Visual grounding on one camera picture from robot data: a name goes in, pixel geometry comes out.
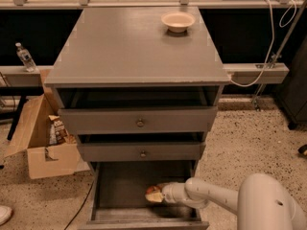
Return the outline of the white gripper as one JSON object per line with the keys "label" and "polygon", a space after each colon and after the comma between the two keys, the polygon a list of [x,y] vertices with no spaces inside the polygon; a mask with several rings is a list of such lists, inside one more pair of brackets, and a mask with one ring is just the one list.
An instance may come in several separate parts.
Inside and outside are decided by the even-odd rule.
{"label": "white gripper", "polygon": [[156,184],[162,193],[159,191],[153,191],[145,194],[145,198],[149,202],[161,203],[163,199],[167,203],[182,203],[186,199],[186,192],[183,183],[166,182]]}

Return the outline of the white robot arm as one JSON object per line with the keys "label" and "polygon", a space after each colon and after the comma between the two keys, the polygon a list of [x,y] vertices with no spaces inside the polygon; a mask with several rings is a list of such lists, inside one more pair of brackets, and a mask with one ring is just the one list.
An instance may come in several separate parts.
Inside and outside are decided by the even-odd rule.
{"label": "white robot arm", "polygon": [[306,217],[299,204],[276,179],[261,173],[248,176],[239,191],[191,177],[184,183],[151,186],[145,198],[194,209],[214,202],[237,216],[237,230],[306,230]]}

